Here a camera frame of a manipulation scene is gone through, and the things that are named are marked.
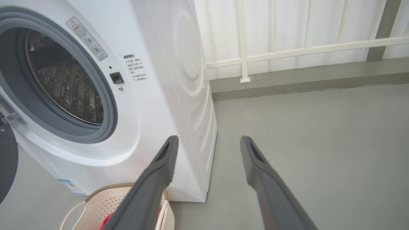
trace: white railing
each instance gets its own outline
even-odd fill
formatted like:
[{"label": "white railing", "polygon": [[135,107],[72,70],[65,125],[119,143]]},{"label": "white railing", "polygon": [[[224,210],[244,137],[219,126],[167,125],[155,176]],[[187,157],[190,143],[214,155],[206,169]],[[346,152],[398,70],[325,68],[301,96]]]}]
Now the white railing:
[{"label": "white railing", "polygon": [[[237,0],[238,31],[239,31],[239,39],[240,39],[240,58],[217,61],[215,46],[213,42],[213,35],[211,32],[211,26],[209,23],[209,12],[207,9],[207,0],[204,0],[204,12],[206,15],[206,22],[207,22],[207,26],[209,29],[209,36],[210,36],[209,40],[210,40],[210,46],[212,48],[211,51],[212,51],[212,58],[213,58],[213,62],[207,63],[206,66],[208,69],[212,69],[212,68],[219,68],[219,67],[224,67],[224,66],[241,64],[241,72],[242,72],[242,77],[240,80],[241,83],[250,82],[250,78],[248,76],[248,71],[247,71],[247,64],[252,63],[252,62],[281,59],[281,58],[286,58],[286,57],[302,56],[302,55],[308,55],[308,54],[319,54],[319,53],[342,51],[342,50],[353,50],[353,49],[361,49],[361,48],[388,46],[388,45],[401,45],[401,44],[409,43],[409,22],[406,26],[404,35],[402,37],[375,39],[387,0],[383,0],[382,5],[379,8],[378,17],[375,23],[373,24],[373,28],[372,28],[369,39],[364,40],[364,41],[354,41],[354,42],[344,43],[343,37],[344,37],[344,32],[345,32],[345,16],[348,13],[349,5],[350,5],[348,3],[349,0],[345,0],[343,11],[342,11],[341,25],[340,25],[339,32],[338,32],[337,43],[312,47],[311,46],[311,17],[313,15],[315,0],[309,0],[307,28],[306,28],[304,48],[275,52],[274,50],[275,50],[276,45],[274,44],[273,52],[271,53],[247,56],[244,1],[245,0]],[[278,15],[277,9],[278,9],[277,1],[275,1],[275,11],[276,12],[275,12],[275,22],[274,22],[275,23],[274,42],[277,41],[277,34],[279,33],[279,31],[277,30],[278,28],[277,27],[277,15]]]}]

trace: brown braided rim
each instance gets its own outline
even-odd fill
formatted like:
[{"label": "brown braided rim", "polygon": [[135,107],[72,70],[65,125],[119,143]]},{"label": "brown braided rim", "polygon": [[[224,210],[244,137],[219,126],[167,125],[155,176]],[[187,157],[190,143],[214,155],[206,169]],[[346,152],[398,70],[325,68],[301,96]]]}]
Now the brown braided rim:
[{"label": "brown braided rim", "polygon": [[[132,187],[135,183],[123,183],[123,184],[116,184],[116,185],[108,185],[105,187],[102,187],[100,189],[97,189],[95,192],[93,192],[88,198],[85,199],[85,202],[88,202],[92,199],[92,197],[94,197],[95,195],[97,195],[98,193],[108,190],[108,189],[116,189],[116,188],[126,188],[126,187]],[[166,201],[169,201],[169,195],[168,192],[165,190],[163,190],[163,196],[165,197]]]}]

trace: floor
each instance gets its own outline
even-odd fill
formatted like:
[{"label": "floor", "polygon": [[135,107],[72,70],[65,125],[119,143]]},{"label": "floor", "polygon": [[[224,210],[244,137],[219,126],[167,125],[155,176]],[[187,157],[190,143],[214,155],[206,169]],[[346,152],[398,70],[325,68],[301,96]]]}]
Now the floor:
[{"label": "floor", "polygon": [[[215,103],[219,130],[206,203],[171,202],[176,230],[263,229],[240,155],[253,138],[319,229],[409,229],[409,85]],[[83,196],[24,150],[2,229],[58,229]]]}]

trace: white washing machine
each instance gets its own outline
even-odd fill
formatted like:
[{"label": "white washing machine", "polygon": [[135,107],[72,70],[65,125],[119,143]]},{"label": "white washing machine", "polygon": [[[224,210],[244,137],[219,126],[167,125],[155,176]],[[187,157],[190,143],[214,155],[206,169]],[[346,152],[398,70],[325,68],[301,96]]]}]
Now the white washing machine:
[{"label": "white washing machine", "polygon": [[177,135],[169,197],[205,202],[217,123],[193,0],[2,0],[0,50],[3,121],[67,188],[135,182]]}]

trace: basket handle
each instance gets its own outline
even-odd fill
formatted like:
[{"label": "basket handle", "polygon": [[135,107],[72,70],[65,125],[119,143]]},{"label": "basket handle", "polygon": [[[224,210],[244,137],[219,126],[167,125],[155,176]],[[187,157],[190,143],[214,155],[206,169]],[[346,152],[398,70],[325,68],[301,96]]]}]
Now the basket handle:
[{"label": "basket handle", "polygon": [[162,226],[162,222],[163,222],[163,217],[165,216],[165,210],[168,207],[168,205],[169,205],[169,201],[163,202],[162,208],[157,218],[155,230],[160,230],[160,227]]},{"label": "basket handle", "polygon": [[[82,203],[77,204],[75,207],[73,207],[73,208],[71,209],[71,211],[69,211],[69,212],[67,213],[67,215],[65,216],[63,222],[61,223],[60,230],[64,230],[65,225],[67,224],[68,220],[70,219],[70,217],[72,216],[72,214],[73,214],[75,211],[77,211],[77,210],[78,210],[79,208],[81,208],[82,206],[86,206],[87,204],[88,204],[88,203],[84,201],[84,202],[82,202]],[[73,227],[72,229],[74,229],[75,226],[78,224],[78,221],[81,219],[82,215],[84,215],[84,212],[85,212],[86,209],[87,209],[87,207],[85,207],[84,211],[81,213],[80,217],[78,218],[77,222],[75,223],[75,225],[74,225],[74,227]]]}]

